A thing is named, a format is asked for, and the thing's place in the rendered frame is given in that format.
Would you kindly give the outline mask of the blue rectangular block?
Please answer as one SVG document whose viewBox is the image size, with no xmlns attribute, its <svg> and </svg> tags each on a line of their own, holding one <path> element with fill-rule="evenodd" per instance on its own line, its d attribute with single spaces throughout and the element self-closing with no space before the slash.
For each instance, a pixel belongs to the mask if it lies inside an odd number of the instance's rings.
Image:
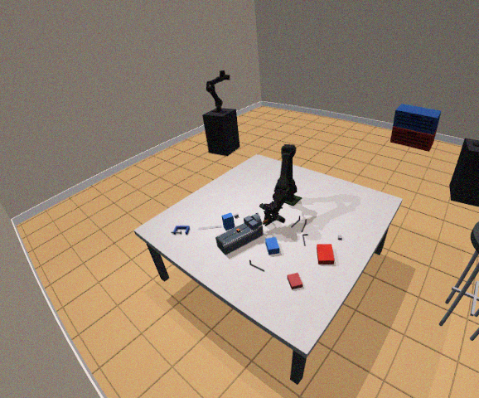
<svg viewBox="0 0 479 398">
<path fill-rule="evenodd" d="M 234 217 L 231 213 L 223 215 L 222 221 L 226 231 L 235 228 Z"/>
</svg>

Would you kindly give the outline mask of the blue cube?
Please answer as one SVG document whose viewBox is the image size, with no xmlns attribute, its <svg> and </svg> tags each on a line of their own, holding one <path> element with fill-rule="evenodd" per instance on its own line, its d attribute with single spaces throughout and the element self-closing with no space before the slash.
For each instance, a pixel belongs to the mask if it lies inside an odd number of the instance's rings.
<svg viewBox="0 0 479 398">
<path fill-rule="evenodd" d="M 265 239 L 265 243 L 266 243 L 269 255 L 279 253 L 278 240 L 276 237 Z"/>
</svg>

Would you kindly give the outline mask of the red rectangular block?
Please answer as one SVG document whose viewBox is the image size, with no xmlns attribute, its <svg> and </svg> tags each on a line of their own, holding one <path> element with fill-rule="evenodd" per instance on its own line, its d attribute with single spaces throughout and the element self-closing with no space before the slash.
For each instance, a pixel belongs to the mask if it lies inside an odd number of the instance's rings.
<svg viewBox="0 0 479 398">
<path fill-rule="evenodd" d="M 291 286 L 291 289 L 302 288 L 302 282 L 298 272 L 287 275 L 287 279 L 288 279 L 289 285 Z"/>
<path fill-rule="evenodd" d="M 319 265 L 333 265 L 333 249 L 331 244 L 319 244 L 317 245 L 317 259 Z"/>
</svg>

